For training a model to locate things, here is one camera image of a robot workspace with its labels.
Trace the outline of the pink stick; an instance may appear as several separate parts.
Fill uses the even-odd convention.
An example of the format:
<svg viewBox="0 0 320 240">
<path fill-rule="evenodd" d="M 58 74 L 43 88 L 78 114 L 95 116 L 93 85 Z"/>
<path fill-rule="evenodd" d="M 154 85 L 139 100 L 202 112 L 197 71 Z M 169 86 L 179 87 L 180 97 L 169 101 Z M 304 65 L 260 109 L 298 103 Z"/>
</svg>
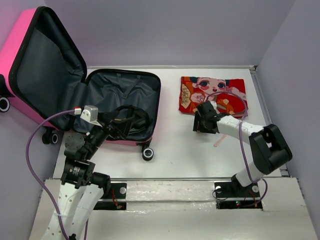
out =
<svg viewBox="0 0 320 240">
<path fill-rule="evenodd" d="M 218 147 L 221 143 L 222 143 L 222 141 L 226 138 L 226 134 L 223 134 L 222 136 L 221 136 L 221 138 L 217 141 L 217 142 L 215 142 L 214 143 L 214 147 L 216 148 L 216 147 Z"/>
</svg>

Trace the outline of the black headphones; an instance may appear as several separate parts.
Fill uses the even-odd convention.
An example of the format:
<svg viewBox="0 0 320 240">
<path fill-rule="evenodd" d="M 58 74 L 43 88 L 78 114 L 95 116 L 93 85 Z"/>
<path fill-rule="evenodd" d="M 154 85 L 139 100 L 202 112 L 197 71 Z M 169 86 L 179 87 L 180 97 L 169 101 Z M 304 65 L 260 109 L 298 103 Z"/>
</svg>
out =
<svg viewBox="0 0 320 240">
<path fill-rule="evenodd" d="M 133 105 L 122 105 L 115 109 L 115 111 L 126 112 L 125 118 L 116 117 L 111 121 L 111 126 L 116 132 L 116 135 L 122 139 L 126 139 L 130 134 L 142 132 L 149 128 L 153 119 L 149 114 Z"/>
</svg>

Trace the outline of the red cartoon girl cloth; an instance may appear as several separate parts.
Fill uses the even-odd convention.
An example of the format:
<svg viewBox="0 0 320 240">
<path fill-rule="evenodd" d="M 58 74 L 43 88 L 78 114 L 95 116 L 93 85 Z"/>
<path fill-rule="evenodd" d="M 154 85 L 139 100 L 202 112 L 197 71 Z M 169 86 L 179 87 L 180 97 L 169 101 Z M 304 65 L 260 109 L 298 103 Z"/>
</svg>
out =
<svg viewBox="0 0 320 240">
<path fill-rule="evenodd" d="M 213 77 L 181 77 L 179 111 L 193 115 L 197 106 L 215 101 L 218 113 L 227 113 L 235 118 L 248 116 L 245 81 L 241 78 L 221 79 Z"/>
</svg>

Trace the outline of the pink hard-shell suitcase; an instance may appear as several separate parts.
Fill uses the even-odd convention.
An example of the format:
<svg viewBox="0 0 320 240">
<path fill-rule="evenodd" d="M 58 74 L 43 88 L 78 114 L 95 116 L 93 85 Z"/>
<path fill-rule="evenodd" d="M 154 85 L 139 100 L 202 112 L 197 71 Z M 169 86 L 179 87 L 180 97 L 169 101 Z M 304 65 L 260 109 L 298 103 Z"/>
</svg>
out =
<svg viewBox="0 0 320 240">
<path fill-rule="evenodd" d="M 144 131 L 112 139 L 141 146 L 150 161 L 161 93 L 160 78 L 150 72 L 101 68 L 87 72 L 78 48 L 49 7 L 24 10 L 0 50 L 0 110 L 14 106 L 37 123 L 75 107 L 92 105 L 100 113 L 123 105 L 145 110 L 153 119 Z"/>
</svg>

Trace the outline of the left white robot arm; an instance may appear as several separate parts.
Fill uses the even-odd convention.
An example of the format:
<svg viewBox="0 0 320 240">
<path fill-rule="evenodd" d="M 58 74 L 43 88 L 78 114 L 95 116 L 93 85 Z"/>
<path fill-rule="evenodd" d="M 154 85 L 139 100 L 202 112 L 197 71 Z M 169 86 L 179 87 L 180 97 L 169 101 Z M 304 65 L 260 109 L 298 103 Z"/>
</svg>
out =
<svg viewBox="0 0 320 240">
<path fill-rule="evenodd" d="M 110 194 L 110 177 L 94 171 L 91 158 L 109 137 L 122 136 L 119 111 L 100 113 L 86 134 L 71 133 L 64 141 L 65 162 L 60 178 L 58 201 L 54 203 L 44 240 L 79 240 L 100 198 Z"/>
</svg>

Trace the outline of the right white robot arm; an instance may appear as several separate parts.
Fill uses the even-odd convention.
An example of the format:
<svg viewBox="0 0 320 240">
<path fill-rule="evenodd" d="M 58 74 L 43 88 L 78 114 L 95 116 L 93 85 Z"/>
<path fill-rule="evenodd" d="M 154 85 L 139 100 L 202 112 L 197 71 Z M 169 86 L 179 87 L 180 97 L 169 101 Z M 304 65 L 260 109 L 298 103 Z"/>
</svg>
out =
<svg viewBox="0 0 320 240">
<path fill-rule="evenodd" d="M 280 129 L 275 124 L 254 125 L 227 113 L 217 113 L 211 102 L 197 107 L 193 131 L 209 134 L 223 134 L 240 142 L 245 168 L 231 177 L 220 192 L 242 196 L 249 185 L 256 183 L 292 160 L 293 154 Z"/>
</svg>

